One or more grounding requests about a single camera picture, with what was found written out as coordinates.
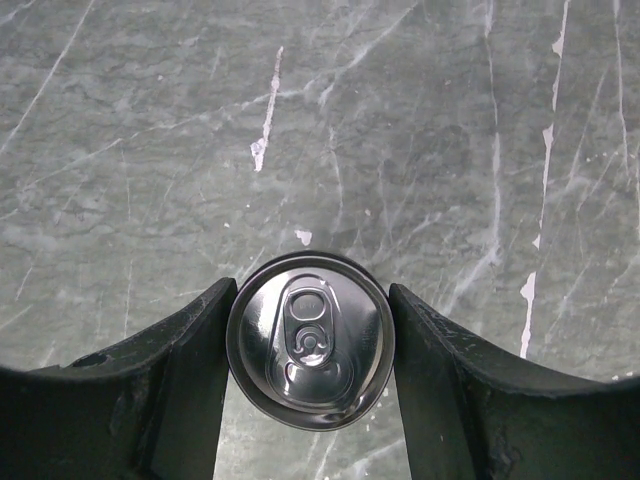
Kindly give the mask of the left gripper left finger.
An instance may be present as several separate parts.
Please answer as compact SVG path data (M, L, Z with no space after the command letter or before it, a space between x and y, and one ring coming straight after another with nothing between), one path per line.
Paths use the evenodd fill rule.
M223 278L68 366L1 371L5 479L209 479L226 392Z

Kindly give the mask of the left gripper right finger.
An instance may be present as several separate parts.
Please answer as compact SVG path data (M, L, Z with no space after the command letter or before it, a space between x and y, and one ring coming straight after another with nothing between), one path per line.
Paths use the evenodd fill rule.
M415 479L635 479L639 381L520 358L394 284L395 378Z

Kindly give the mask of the black beverage can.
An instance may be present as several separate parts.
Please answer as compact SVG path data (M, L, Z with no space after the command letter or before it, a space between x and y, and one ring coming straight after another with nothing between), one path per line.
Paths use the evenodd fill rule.
M229 367L247 399L282 424L315 432L349 426L376 404L395 346L381 285L353 260L314 250L252 273L226 330Z

